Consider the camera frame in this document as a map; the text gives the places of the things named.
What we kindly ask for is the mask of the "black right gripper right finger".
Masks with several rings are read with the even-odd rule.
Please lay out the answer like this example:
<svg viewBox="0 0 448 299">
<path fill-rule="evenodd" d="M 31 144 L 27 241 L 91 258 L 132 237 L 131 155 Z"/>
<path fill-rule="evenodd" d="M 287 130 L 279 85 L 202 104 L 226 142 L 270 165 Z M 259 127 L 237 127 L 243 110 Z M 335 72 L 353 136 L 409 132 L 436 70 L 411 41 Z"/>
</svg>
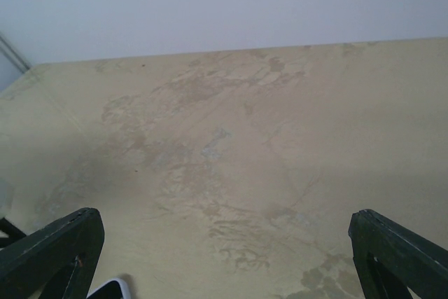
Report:
<svg viewBox="0 0 448 299">
<path fill-rule="evenodd" d="M 447 250 L 371 209 L 352 215 L 349 237 L 366 298 L 447 297 Z"/>
</svg>

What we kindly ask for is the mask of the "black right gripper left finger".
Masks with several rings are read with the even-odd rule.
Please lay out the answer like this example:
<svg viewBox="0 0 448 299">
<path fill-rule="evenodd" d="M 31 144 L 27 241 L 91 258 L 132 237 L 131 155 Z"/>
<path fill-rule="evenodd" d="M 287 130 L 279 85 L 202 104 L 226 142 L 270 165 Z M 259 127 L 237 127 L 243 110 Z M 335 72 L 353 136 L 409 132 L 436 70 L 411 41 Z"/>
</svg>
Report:
<svg viewBox="0 0 448 299">
<path fill-rule="evenodd" d="M 1 297 L 86 298 L 103 244 L 95 208 L 53 221 L 1 250 Z"/>
</svg>

